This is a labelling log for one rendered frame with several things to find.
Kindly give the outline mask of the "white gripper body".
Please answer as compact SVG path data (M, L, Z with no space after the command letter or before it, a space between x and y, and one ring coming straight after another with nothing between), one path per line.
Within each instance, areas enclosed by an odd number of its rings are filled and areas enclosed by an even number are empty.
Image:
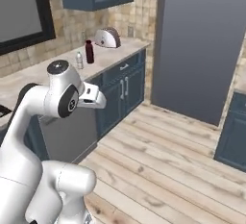
M99 91L95 100L79 98L78 107L81 108L92 108L92 109L103 109L106 107L107 100L105 95Z

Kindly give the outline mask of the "blue cupboard door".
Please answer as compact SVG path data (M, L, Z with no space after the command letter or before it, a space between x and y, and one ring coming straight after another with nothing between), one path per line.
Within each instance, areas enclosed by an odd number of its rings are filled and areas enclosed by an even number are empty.
M137 68L127 74L129 77L129 94L125 95L125 112L130 113L144 97L144 67Z
M120 98L120 80L122 79L113 81L102 89L107 104L102 110L96 111L99 138L110 131L122 118L124 100Z

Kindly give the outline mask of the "blue drawer front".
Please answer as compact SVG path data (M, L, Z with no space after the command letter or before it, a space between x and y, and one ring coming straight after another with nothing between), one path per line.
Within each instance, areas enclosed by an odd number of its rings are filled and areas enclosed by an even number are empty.
M108 69L103 73L103 84L108 85L110 82L119 79L124 75L128 70L138 65L139 55L135 54L130 58L124 60L123 62L118 63L114 67Z

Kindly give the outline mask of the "clear water bottle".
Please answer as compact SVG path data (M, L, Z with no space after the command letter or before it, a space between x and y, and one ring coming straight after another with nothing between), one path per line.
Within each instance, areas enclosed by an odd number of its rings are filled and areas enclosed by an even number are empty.
M77 67L79 69L84 68L83 56L82 56L81 52L77 52L77 54L76 54L76 63L77 63Z

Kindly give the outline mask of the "dark red bottle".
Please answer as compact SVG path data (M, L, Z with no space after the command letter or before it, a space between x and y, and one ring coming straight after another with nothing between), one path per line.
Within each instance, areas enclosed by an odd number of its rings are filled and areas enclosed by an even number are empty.
M94 63L93 45L89 39L86 41L86 61Z

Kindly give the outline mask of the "white and brown toaster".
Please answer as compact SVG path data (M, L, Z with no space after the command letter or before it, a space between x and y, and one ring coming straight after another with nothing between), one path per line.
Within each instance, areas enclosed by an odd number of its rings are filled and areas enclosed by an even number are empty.
M118 48L121 46L120 36L113 27L97 30L94 41L96 45L106 48Z

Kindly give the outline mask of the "narrow blue cupboard panel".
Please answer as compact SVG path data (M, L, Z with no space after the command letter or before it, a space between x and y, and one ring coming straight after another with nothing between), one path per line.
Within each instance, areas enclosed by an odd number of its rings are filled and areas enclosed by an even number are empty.
M38 117L31 118L28 129L24 137L25 145L32 150L41 161L49 159L43 135L39 126Z

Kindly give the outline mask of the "black hob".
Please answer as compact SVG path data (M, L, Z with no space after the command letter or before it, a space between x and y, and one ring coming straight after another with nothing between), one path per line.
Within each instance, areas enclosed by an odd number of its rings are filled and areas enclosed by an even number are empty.
M12 113L12 110L0 104L0 118Z

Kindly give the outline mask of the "grey fridge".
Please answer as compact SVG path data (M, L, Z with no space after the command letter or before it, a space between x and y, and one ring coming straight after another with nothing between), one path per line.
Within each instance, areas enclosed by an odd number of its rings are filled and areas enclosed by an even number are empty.
M158 0L152 103L218 125L245 33L246 0Z

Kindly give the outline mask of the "black framed window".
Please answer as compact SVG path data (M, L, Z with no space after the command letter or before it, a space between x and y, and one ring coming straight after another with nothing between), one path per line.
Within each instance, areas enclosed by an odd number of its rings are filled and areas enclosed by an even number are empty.
M0 0L0 56L55 37L49 0Z

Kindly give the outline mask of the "blue base cupboard run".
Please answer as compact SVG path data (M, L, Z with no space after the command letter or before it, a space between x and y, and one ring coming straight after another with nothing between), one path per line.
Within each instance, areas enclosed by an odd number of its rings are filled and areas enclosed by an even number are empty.
M246 94L233 95L214 159L246 173Z

